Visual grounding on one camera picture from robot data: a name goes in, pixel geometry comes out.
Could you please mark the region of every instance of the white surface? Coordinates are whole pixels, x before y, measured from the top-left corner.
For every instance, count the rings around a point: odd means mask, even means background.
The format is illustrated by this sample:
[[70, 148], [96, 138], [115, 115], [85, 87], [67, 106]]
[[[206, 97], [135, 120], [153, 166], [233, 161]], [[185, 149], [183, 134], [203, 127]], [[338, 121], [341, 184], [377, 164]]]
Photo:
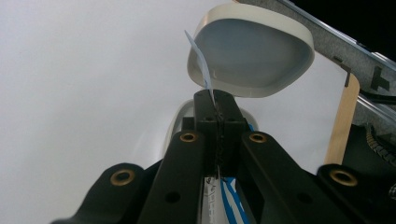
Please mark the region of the white surface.
[[[2, 1], [0, 223], [70, 217], [106, 168], [159, 160], [177, 109], [200, 90], [183, 31], [222, 2]], [[321, 66], [284, 90], [298, 89], [289, 100], [238, 99], [302, 163], [328, 145], [345, 80]]]
[[[286, 88], [314, 60], [311, 32], [299, 22], [261, 7], [224, 4], [211, 9], [195, 32], [213, 88], [235, 96], [265, 97]], [[204, 86], [197, 54], [188, 60], [191, 79]]]
[[315, 54], [311, 67], [283, 91], [262, 99], [236, 99], [259, 130], [269, 133], [312, 174], [323, 164], [347, 78], [340, 66]]

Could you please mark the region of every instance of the white plastic lid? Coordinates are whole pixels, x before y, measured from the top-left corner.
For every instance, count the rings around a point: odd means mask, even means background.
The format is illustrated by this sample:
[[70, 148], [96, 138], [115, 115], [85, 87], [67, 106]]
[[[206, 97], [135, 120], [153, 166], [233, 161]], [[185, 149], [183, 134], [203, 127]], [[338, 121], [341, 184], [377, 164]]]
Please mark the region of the white plastic lid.
[[[205, 56], [213, 88], [242, 97], [281, 91], [308, 69], [315, 55], [312, 35], [302, 24], [274, 11], [238, 3], [211, 9], [194, 39]], [[193, 50], [188, 72], [204, 86]]]

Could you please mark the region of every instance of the brass screw hole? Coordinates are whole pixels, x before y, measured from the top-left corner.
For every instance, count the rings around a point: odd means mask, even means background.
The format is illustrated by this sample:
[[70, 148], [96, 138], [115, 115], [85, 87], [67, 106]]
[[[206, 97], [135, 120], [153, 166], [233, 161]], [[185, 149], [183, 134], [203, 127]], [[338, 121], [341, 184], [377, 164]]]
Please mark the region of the brass screw hole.
[[358, 185], [358, 179], [354, 175], [343, 170], [331, 170], [330, 177], [333, 181], [344, 186], [355, 187]]
[[249, 139], [256, 143], [264, 143], [267, 141], [267, 137], [262, 133], [253, 133], [250, 135]]
[[110, 182], [114, 186], [124, 186], [134, 181], [134, 171], [122, 169], [118, 170], [110, 177]]
[[195, 133], [183, 133], [180, 136], [180, 140], [183, 142], [193, 142], [197, 140], [198, 136]]

